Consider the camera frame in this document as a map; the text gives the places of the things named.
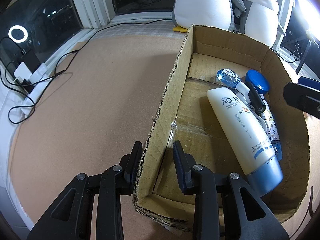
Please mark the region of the brown cardboard box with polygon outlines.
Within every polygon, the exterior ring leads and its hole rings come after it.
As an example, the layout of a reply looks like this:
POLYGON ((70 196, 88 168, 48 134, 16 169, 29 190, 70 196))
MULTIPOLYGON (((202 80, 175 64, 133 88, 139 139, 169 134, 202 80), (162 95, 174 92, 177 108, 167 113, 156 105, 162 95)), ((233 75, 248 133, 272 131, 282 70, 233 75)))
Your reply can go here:
POLYGON ((134 206, 161 224, 191 230, 195 198, 178 187, 172 158, 175 140, 213 172, 241 172, 206 95, 217 87, 215 76, 222 68, 240 76, 257 70, 271 86, 267 99, 280 135, 284 178, 264 202, 296 238, 311 219, 310 209, 319 204, 312 160, 319 122, 286 104, 283 88, 298 80, 289 64, 250 37, 213 27, 191 27, 182 43, 146 141, 134 206))

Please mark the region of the clear hand sanitizer bottle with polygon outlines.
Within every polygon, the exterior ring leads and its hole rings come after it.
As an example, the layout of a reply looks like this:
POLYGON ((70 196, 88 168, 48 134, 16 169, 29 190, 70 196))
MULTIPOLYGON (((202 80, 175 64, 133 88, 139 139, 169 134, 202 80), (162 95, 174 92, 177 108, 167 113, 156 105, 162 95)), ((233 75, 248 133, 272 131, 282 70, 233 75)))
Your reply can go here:
POLYGON ((240 76, 231 69, 224 68, 218 70, 216 80, 229 88, 236 89, 243 96, 249 93, 249 88, 242 82, 240 76))

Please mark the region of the patterned white blue pouch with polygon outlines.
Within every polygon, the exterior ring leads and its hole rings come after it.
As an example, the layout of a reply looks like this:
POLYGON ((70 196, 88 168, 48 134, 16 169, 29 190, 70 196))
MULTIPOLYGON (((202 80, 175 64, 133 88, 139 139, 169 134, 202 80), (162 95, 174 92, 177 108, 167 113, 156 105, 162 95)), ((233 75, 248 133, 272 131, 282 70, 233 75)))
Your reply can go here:
POLYGON ((281 143, 280 143, 276 122, 274 120, 274 117, 272 115, 268 102, 265 99, 264 95, 263 94, 259 94, 259 95, 266 106, 266 109, 264 110, 264 112, 260 114, 260 116, 264 120, 267 127, 266 134, 271 144, 273 145, 277 159, 281 161, 283 158, 283 154, 282 154, 281 143))

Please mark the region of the blue round lid container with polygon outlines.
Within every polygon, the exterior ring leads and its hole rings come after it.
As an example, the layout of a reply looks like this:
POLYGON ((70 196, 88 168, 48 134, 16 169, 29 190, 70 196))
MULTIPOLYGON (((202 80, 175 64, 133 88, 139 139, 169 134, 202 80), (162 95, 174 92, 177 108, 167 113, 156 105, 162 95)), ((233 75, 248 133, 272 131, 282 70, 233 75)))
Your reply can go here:
POLYGON ((258 71, 250 69, 245 75, 246 82, 251 82, 258 93, 267 94, 270 90, 270 84, 267 79, 258 71))

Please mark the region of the black tripod stand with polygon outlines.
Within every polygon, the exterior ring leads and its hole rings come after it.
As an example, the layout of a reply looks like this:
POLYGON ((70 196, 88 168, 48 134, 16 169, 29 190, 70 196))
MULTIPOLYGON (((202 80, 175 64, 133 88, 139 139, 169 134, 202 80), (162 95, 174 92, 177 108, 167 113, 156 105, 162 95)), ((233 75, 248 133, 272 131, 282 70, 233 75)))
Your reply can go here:
POLYGON ((290 58, 287 60, 296 74, 319 78, 319 40, 304 34, 281 43, 280 48, 290 58))

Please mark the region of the white sunscreen tube blue cap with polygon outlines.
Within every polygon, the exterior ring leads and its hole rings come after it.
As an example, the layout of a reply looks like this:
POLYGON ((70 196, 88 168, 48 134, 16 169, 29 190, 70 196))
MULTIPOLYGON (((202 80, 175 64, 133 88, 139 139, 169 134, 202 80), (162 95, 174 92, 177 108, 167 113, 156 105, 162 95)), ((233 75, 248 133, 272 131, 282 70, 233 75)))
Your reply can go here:
POLYGON ((264 196, 282 181, 274 147, 259 121, 226 87, 207 91, 207 98, 251 187, 264 196))

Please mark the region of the small grey white penguin plush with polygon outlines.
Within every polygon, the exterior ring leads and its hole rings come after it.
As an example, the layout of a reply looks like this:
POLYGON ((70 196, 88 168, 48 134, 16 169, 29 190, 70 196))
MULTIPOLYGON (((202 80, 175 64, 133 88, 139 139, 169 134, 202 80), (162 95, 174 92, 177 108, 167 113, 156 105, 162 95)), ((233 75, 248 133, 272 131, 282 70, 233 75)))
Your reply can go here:
POLYGON ((278 31, 277 0, 245 0, 246 11, 240 16, 240 32, 269 47, 278 31))

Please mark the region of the white power strip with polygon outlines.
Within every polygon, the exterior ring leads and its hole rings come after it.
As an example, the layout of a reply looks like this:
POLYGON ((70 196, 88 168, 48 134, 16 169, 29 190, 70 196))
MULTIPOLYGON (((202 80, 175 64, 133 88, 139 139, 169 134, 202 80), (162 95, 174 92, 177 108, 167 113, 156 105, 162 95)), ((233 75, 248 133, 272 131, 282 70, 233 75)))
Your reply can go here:
POLYGON ((31 72, 31 70, 27 67, 27 65, 22 62, 14 71, 14 76, 18 79, 18 81, 29 81, 33 85, 33 90, 29 93, 29 97, 25 98, 23 104, 31 105, 36 103, 40 98, 41 93, 49 84, 49 76, 46 74, 47 66, 45 63, 42 63, 35 72, 31 72))

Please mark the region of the large grey white penguin plush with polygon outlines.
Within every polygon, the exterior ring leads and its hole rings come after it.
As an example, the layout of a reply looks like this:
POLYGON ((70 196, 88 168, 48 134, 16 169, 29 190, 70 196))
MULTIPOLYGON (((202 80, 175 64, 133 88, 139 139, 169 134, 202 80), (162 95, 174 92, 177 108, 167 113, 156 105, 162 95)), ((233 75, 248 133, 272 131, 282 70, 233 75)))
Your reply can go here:
POLYGON ((233 31, 234 18, 246 10, 243 0, 175 0, 172 30, 186 33, 194 24, 233 31))

